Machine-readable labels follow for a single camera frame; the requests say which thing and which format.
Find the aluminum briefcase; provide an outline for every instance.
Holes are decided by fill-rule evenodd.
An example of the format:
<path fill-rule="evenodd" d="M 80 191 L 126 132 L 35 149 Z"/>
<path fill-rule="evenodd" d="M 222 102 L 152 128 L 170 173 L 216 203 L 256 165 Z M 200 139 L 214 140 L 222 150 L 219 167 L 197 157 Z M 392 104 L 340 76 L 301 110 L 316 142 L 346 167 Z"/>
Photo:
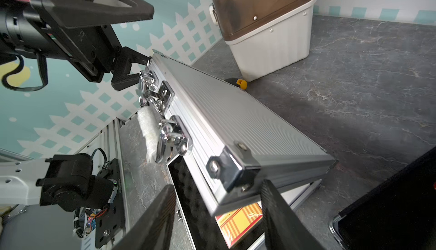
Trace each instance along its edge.
<path fill-rule="evenodd" d="M 211 215 L 321 179 L 335 163 L 323 148 L 251 95 L 154 50 L 140 74 L 141 106 L 159 123 L 156 161 L 183 156 Z"/>

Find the metal bracket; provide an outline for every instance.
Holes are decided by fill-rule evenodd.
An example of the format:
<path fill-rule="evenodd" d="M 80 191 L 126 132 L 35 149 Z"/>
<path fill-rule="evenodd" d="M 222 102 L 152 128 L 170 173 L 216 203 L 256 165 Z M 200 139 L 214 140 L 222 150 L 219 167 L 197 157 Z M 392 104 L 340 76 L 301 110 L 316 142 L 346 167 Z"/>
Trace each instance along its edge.
<path fill-rule="evenodd" d="M 168 82 L 162 81 L 159 90 L 156 92 L 157 77 L 155 73 L 153 71 L 146 72 L 143 70 L 139 73 L 138 88 L 137 95 L 139 96 L 139 105 L 144 107 L 151 102 L 156 108 L 156 111 L 158 111 L 162 117 L 165 116 L 166 110 L 174 97 L 174 91 Z"/>
<path fill-rule="evenodd" d="M 232 150 L 233 147 L 237 148 L 238 153 Z M 241 187 L 246 192 L 254 185 L 260 165 L 245 144 L 235 141 L 234 146 L 224 146 L 219 156 L 211 156 L 206 169 L 211 178 L 221 180 L 227 192 L 234 187 Z"/>
<path fill-rule="evenodd" d="M 192 149 L 192 138 L 179 116 L 159 122 L 156 162 L 166 163 L 177 156 L 183 156 Z"/>

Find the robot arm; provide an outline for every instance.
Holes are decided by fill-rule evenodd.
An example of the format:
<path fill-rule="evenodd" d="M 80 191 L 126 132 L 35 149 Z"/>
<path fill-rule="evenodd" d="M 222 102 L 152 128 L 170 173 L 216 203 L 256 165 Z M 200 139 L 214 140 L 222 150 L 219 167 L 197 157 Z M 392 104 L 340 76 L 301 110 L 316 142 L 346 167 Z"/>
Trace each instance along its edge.
<path fill-rule="evenodd" d="M 112 203 L 117 181 L 109 178 L 103 166 L 92 175 L 92 159 L 87 154 L 54 155 L 0 164 L 0 203 L 20 205 L 54 205 L 72 212 L 78 207 L 101 209 Z"/>
<path fill-rule="evenodd" d="M 122 90 L 139 81 L 129 75 L 132 63 L 146 65 L 149 57 L 122 47 L 111 24 L 150 20 L 154 8 L 143 0 L 117 0 L 113 7 L 95 0 L 0 0 L 0 65 L 20 55 L 38 60 L 42 86 L 18 88 L 6 78 L 2 83 L 16 91 L 36 91 L 48 83 L 46 58 L 69 61 L 88 81 L 101 82 L 112 73 L 112 86 Z"/>

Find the chrome latch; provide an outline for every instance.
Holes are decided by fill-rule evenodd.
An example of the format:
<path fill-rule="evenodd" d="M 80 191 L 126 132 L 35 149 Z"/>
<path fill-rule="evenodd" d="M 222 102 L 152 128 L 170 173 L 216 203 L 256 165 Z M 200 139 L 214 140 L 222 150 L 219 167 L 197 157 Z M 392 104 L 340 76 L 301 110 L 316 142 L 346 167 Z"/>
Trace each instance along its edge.
<path fill-rule="evenodd" d="M 156 110 L 164 116 L 174 97 L 174 91 L 167 81 L 162 81 L 159 90 L 157 77 L 153 71 L 139 73 L 138 96 L 139 105 L 144 107 L 152 103 Z"/>
<path fill-rule="evenodd" d="M 159 131 L 156 151 L 157 163 L 166 163 L 179 155 L 185 155 L 192 149 L 192 139 L 179 116 L 161 120 Z"/>

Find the black cable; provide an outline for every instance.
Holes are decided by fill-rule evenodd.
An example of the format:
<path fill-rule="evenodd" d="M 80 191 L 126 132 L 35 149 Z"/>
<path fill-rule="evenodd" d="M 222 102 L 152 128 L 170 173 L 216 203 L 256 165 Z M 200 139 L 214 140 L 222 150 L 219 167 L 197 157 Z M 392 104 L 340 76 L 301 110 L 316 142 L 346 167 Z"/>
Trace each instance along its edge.
<path fill-rule="evenodd" d="M 20 73 L 21 70 L 23 70 L 23 67 L 25 66 L 25 62 L 23 60 L 23 57 L 21 57 L 21 55 L 17 55 L 17 59 L 20 62 L 18 64 L 17 68 L 12 70 L 11 72 L 4 74 L 3 78 L 1 79 L 1 82 L 3 83 L 4 87 L 6 87 L 10 90 L 14 90 L 14 91 L 33 92 L 33 91 L 43 89 L 48 84 L 47 59 L 45 58 L 44 55 L 42 55 L 40 53 L 36 53 L 36 59 L 38 61 L 38 68 L 39 68 L 39 76 L 41 77 L 42 85 L 36 86 L 36 87 L 15 87 L 15 86 L 10 85 L 7 82 L 7 78 L 10 75 Z"/>
<path fill-rule="evenodd" d="M 94 158 L 94 155 L 95 155 L 95 153 L 96 153 L 98 150 L 101 151 L 101 153 L 102 153 L 102 155 L 103 155 L 103 158 L 105 159 L 105 163 L 103 164 L 103 168 L 105 168 L 104 166 L 105 166 L 106 163 L 108 162 L 108 159 L 107 159 L 106 154 L 105 154 L 105 151 L 104 151 L 103 149 L 101 149 L 101 148 L 97 148 L 97 149 L 95 149 L 94 152 L 93 152 L 92 155 L 91 155 L 91 160 Z"/>
<path fill-rule="evenodd" d="M 80 207 L 76 208 L 76 210 L 74 211 L 74 229 L 76 229 L 77 236 L 83 239 L 83 230 L 79 226 L 79 215 L 80 215 Z"/>

